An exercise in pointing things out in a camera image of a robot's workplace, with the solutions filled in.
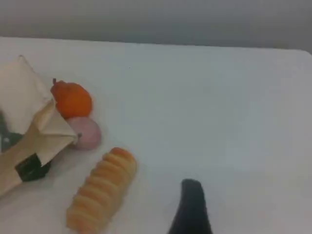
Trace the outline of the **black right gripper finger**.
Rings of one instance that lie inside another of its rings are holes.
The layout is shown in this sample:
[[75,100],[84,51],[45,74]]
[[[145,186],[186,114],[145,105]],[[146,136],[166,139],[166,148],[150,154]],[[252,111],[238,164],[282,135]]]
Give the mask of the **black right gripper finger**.
[[204,190],[199,181],[188,178],[181,182],[179,205],[168,233],[213,233],[207,213]]

